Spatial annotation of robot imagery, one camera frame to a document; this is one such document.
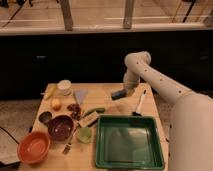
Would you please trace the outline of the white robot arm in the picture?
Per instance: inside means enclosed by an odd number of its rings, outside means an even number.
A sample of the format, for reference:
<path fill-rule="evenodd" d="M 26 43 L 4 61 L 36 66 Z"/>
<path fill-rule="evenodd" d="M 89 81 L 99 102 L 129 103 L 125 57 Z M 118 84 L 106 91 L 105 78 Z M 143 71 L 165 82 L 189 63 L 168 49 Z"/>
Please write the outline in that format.
<path fill-rule="evenodd" d="M 150 63 L 147 51 L 128 54 L 123 86 L 133 93 L 143 79 L 172 106 L 168 171 L 213 171 L 213 98 L 176 82 Z"/>

